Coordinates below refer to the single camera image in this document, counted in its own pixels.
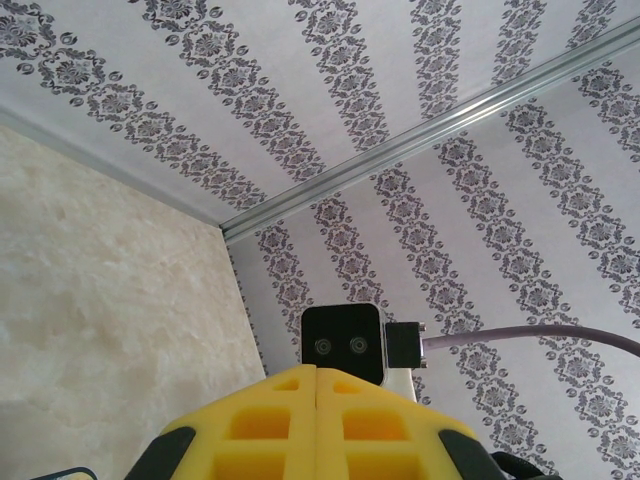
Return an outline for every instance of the beige wall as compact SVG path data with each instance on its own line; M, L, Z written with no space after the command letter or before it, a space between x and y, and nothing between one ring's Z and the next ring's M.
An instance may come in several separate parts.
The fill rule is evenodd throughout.
M1 478L122 479L261 378L219 230L0 128Z

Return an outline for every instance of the camera lens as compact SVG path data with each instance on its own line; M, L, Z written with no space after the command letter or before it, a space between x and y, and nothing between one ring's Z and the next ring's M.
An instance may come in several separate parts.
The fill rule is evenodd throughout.
M353 353L360 355L361 353L364 353L367 351L367 347L369 345L367 345L367 341L364 338L353 337L351 339L351 342L349 343L349 346L351 347L351 351Z
M331 342L326 338L316 340L316 352L318 355L327 355L331 351Z

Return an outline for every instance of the cable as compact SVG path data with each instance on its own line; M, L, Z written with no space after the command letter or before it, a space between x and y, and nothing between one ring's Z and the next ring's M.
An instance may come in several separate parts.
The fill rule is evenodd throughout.
M457 335L445 335L444 337L423 338L422 348L426 352L427 350L434 350L436 348L466 345L467 343L488 342L506 338L544 336L583 338L585 340L611 345L612 347L629 352L636 357L640 357L640 343L630 338L595 328L577 327L573 325L525 325L520 327L479 330L477 332L459 333Z

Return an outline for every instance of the damask wallpaper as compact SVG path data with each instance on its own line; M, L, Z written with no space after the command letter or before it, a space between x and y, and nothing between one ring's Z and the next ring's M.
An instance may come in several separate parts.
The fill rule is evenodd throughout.
M297 361L314 304L372 301L430 336L559 323L640 340L639 88L635 48L231 245L267 371ZM628 354L542 338L428 361L419 401L488 449L640 478Z
M639 15L637 0L0 0L0 109L217 224Z

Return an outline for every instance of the yellow robot part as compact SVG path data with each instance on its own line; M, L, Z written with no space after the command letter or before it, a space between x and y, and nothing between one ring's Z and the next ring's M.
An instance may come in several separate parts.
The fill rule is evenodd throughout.
M464 424L300 365L179 418L126 480L504 479Z

